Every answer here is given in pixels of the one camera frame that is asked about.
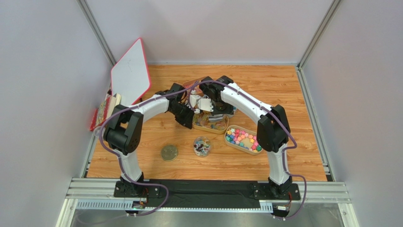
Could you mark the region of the yellow tray of popsicle candies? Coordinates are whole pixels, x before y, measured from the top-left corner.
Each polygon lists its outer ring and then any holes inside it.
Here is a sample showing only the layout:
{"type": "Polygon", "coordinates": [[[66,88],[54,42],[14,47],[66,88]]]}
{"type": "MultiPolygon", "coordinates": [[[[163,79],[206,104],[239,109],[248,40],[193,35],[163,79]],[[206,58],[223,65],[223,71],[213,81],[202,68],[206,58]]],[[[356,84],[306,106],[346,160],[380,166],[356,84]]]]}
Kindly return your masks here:
{"type": "Polygon", "coordinates": [[[229,126],[229,118],[225,116],[222,122],[208,124],[209,113],[195,114],[193,117],[193,128],[201,131],[211,132],[215,134],[225,133],[227,127],[229,126]]]}

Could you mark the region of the beige tray of star candies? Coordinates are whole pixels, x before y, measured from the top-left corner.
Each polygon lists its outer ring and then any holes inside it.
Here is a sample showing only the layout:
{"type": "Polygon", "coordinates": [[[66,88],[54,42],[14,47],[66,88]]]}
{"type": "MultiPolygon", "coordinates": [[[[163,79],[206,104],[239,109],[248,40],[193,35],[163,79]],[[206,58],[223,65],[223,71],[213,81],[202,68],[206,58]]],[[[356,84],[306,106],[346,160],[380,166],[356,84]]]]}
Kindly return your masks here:
{"type": "Polygon", "coordinates": [[[224,133],[225,143],[250,155],[258,155],[264,149],[257,141],[257,133],[237,125],[230,125],[224,133]]]}

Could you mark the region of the clear plastic jar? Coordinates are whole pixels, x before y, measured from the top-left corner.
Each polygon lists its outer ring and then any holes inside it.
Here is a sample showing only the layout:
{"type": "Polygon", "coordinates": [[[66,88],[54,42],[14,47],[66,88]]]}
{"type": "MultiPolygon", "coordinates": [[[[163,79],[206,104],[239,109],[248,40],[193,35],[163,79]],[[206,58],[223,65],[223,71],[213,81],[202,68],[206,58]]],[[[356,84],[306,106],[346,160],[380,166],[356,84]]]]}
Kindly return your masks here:
{"type": "Polygon", "coordinates": [[[193,142],[194,153],[199,157],[206,157],[211,150],[211,141],[204,136],[197,137],[193,142]]]}

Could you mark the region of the gold metal jar lid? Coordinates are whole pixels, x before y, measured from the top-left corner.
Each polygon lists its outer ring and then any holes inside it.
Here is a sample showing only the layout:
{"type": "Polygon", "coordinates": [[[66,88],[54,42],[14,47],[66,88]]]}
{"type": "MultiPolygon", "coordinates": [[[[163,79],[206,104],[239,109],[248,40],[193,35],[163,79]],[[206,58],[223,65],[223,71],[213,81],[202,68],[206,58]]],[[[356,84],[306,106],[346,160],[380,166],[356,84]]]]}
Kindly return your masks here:
{"type": "Polygon", "coordinates": [[[174,161],[178,157],[178,148],[174,145],[166,145],[161,149],[160,156],[166,162],[174,161]]]}

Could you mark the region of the silver metal scoop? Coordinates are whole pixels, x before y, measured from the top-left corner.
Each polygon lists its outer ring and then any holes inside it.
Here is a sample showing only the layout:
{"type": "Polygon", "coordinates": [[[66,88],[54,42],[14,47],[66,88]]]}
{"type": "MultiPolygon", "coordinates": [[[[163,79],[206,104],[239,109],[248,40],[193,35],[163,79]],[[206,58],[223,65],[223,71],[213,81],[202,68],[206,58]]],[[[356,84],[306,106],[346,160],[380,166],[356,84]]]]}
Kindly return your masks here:
{"type": "Polygon", "coordinates": [[[222,122],[224,120],[225,116],[223,114],[218,114],[218,115],[208,115],[208,124],[213,124],[213,123],[218,123],[222,122]]]}

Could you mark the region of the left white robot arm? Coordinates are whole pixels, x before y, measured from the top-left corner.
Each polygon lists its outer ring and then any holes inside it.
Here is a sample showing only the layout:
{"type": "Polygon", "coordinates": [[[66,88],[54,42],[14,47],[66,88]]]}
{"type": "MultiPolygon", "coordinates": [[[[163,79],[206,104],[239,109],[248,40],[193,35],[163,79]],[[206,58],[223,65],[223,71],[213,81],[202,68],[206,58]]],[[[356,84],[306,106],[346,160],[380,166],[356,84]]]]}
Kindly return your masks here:
{"type": "Polygon", "coordinates": [[[166,112],[174,115],[182,126],[191,129],[194,111],[182,102],[186,88],[174,83],[169,90],[159,91],[150,99],[129,107],[118,105],[101,126],[99,140],[118,158],[121,182],[135,190],[147,186],[139,167],[136,149],[140,144],[143,123],[166,112]]]}

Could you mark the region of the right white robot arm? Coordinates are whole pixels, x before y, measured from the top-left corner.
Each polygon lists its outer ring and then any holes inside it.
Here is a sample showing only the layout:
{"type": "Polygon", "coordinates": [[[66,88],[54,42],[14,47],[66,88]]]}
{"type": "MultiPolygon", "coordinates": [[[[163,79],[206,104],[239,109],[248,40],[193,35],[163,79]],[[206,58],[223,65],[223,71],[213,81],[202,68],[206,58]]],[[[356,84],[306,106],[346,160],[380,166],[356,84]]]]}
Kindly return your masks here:
{"type": "Polygon", "coordinates": [[[227,76],[217,80],[206,77],[198,87],[212,100],[214,110],[228,111],[235,107],[257,125],[257,142],[269,160],[270,190],[276,196],[285,194],[292,184],[286,153],[290,128],[285,109],[258,100],[227,76]]]}

